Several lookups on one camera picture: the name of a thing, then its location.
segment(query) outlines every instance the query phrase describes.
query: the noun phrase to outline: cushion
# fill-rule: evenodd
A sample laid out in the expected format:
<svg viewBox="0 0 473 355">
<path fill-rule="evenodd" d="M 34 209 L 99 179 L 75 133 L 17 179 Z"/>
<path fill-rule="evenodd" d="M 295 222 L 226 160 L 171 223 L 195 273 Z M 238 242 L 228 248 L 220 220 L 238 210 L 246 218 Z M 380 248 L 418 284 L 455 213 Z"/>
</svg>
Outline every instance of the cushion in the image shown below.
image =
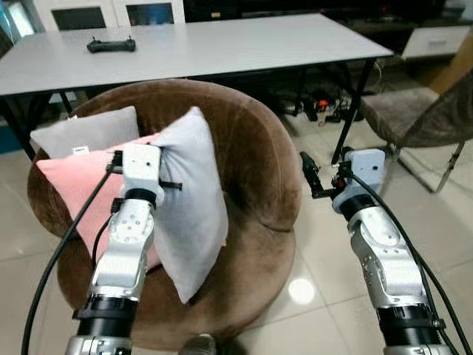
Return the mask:
<svg viewBox="0 0 473 355">
<path fill-rule="evenodd" d="M 31 132 L 31 138 L 52 159 L 65 158 L 71 155 L 75 148 L 86 146 L 91 152 L 139 137 L 133 106 L 61 121 Z"/>
<path fill-rule="evenodd" d="M 203 284 L 228 233 L 228 216 L 208 124 L 197 107 L 167 126 L 152 143 L 162 149 L 165 189 L 154 216 L 154 244 L 183 303 Z"/>
<path fill-rule="evenodd" d="M 135 143 L 148 143 L 156 139 L 158 134 L 149 135 L 135 140 Z M 74 220 L 85 204 L 87 198 L 97 186 L 107 164 L 113 157 L 113 151 L 121 149 L 115 146 L 107 150 L 98 150 L 84 155 L 70 155 L 63 159 L 46 159 L 36 162 L 38 168 L 54 186 L 65 202 L 71 218 Z M 90 207 L 85 212 L 77 226 L 84 244 L 92 255 L 92 248 L 97 232 L 110 216 L 110 207 L 115 197 L 119 196 L 123 185 L 123 176 L 111 174 L 103 188 L 99 191 Z M 109 240 L 109 231 L 106 229 L 98 244 L 97 257 L 99 258 L 106 248 Z M 150 248 L 148 253 L 148 268 L 158 265 L 160 259 L 155 248 Z"/>
<path fill-rule="evenodd" d="M 361 108 L 380 138 L 401 147 L 406 133 L 437 98 L 436 92 L 421 87 L 364 96 Z"/>
</svg>

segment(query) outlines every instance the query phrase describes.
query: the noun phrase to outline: white cabinet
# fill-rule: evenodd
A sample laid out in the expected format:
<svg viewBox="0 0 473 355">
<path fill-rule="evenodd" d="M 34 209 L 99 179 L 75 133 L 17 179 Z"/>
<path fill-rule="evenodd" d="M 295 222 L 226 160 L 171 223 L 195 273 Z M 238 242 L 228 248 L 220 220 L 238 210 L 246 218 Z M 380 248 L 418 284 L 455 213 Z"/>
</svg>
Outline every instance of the white cabinet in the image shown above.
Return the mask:
<svg viewBox="0 0 473 355">
<path fill-rule="evenodd" d="M 186 22 L 183 0 L 34 0 L 46 31 Z"/>
<path fill-rule="evenodd" d="M 112 0 L 34 0 L 46 31 L 116 27 Z"/>
<path fill-rule="evenodd" d="M 113 0 L 118 26 L 186 22 L 183 0 Z"/>
<path fill-rule="evenodd" d="M 470 26 L 416 28 L 404 48 L 402 57 L 409 59 L 454 55 L 469 31 Z"/>
</svg>

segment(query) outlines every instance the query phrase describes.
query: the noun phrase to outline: black table leg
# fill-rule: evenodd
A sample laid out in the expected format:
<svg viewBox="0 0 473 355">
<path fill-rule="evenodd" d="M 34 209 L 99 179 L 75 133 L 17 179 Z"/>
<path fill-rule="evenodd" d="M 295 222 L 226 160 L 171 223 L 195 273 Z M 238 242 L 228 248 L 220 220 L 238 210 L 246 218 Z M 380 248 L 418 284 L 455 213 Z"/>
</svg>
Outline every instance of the black table leg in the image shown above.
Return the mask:
<svg viewBox="0 0 473 355">
<path fill-rule="evenodd" d="M 27 116 L 27 134 L 36 129 L 44 111 L 51 100 L 52 94 L 37 95 L 31 100 Z"/>
<path fill-rule="evenodd" d="M 299 113 L 299 107 L 301 106 L 301 97 L 302 97 L 302 90 L 304 89 L 305 85 L 305 76 L 307 74 L 307 68 L 301 69 L 301 74 L 299 76 L 299 85 L 297 86 L 297 96 L 296 96 L 296 102 L 294 106 L 294 112 L 293 116 L 297 116 Z"/>
<path fill-rule="evenodd" d="M 12 110 L 8 106 L 5 100 L 0 99 L 0 113 L 5 117 L 5 120 L 10 126 L 13 134 L 15 135 L 16 139 L 20 142 L 21 146 L 23 147 L 25 153 L 27 153 L 30 160 L 33 160 L 35 157 L 35 150 L 30 144 L 30 137 L 28 137 L 21 129 L 20 124 L 15 119 L 15 115 L 13 114 Z"/>
<path fill-rule="evenodd" d="M 66 93 L 60 92 L 59 95 L 61 96 L 61 100 L 62 100 L 62 103 L 64 104 L 64 107 L 66 107 L 67 113 L 71 113 L 72 107 L 71 107 L 71 103 L 69 102 L 69 99 L 66 96 Z"/>
<path fill-rule="evenodd" d="M 336 65 L 340 70 L 341 72 L 343 73 L 344 77 L 345 77 L 345 81 L 347 82 L 347 84 L 350 86 L 350 87 L 353 87 L 353 84 L 352 84 L 352 76 L 350 75 L 350 70 L 348 69 L 348 65 L 347 63 L 337 63 Z"/>
<path fill-rule="evenodd" d="M 347 139 L 348 136 L 348 131 L 350 130 L 350 127 L 352 126 L 352 123 L 358 113 L 358 109 L 360 108 L 361 96 L 363 95 L 364 86 L 368 81 L 368 76 L 370 75 L 370 71 L 374 63 L 375 59 L 368 59 L 364 64 L 360 80 L 358 81 L 358 85 L 356 87 L 355 92 L 352 94 L 352 103 L 348 110 L 347 120 L 345 121 L 345 125 L 343 126 L 343 130 L 341 131 L 337 147 L 335 148 L 335 152 L 333 153 L 332 164 L 337 164 L 338 159 L 340 158 L 341 149 L 343 148 L 345 139 Z"/>
</svg>

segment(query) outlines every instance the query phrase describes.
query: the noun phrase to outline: pink pillow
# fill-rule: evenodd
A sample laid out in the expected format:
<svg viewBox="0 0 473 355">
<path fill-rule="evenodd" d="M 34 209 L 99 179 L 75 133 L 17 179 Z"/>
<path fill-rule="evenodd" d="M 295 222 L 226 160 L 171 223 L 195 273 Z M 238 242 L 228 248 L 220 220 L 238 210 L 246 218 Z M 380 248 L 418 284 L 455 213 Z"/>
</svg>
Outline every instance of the pink pillow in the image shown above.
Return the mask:
<svg viewBox="0 0 473 355">
<path fill-rule="evenodd" d="M 132 142 L 152 142 L 158 135 L 159 133 L 156 133 L 138 138 Z M 47 180 L 62 197 L 73 220 L 103 177 L 103 174 L 105 174 L 105 168 L 113 158 L 113 151 L 121 149 L 123 145 L 121 144 L 107 150 L 93 151 L 85 155 L 70 155 L 63 159 L 40 160 L 36 163 Z M 78 224 L 77 230 L 90 255 L 92 255 L 95 236 L 110 216 L 112 201 L 115 197 L 118 197 L 122 185 L 122 175 L 110 175 Z M 98 244 L 97 258 L 102 255 L 108 242 L 109 230 L 106 229 Z M 161 261 L 154 243 L 152 243 L 148 251 L 148 269 L 159 264 L 161 264 Z"/>
</svg>

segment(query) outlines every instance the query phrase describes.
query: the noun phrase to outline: chair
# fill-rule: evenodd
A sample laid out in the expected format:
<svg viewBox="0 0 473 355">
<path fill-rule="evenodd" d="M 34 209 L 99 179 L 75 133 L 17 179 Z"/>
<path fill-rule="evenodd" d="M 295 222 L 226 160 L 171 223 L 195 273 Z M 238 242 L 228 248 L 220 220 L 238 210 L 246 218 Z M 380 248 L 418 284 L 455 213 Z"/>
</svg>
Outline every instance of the chair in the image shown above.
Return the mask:
<svg viewBox="0 0 473 355">
<path fill-rule="evenodd" d="M 190 80 L 131 84 L 105 92 L 72 115 L 134 105 L 141 135 L 159 132 L 191 106 L 203 111 L 214 139 L 229 232 L 217 262 L 191 304 L 183 305 L 162 267 L 146 277 L 132 338 L 138 347 L 176 350 L 199 333 L 224 342 L 241 333 L 277 297 L 295 252 L 302 174 L 296 150 L 278 118 L 233 89 Z M 40 150 L 35 161 L 48 159 Z M 28 196 L 36 217 L 62 237 L 71 224 L 63 200 L 33 164 Z M 80 238 L 58 262 L 58 282 L 72 308 L 86 301 L 92 276 Z"/>
<path fill-rule="evenodd" d="M 365 96 L 361 109 L 375 133 L 388 143 L 393 160 L 427 188 L 439 192 L 465 145 L 473 138 L 473 70 L 441 96 L 429 88 L 408 89 Z M 457 144 L 447 169 L 433 189 L 400 159 L 401 149 Z"/>
</svg>

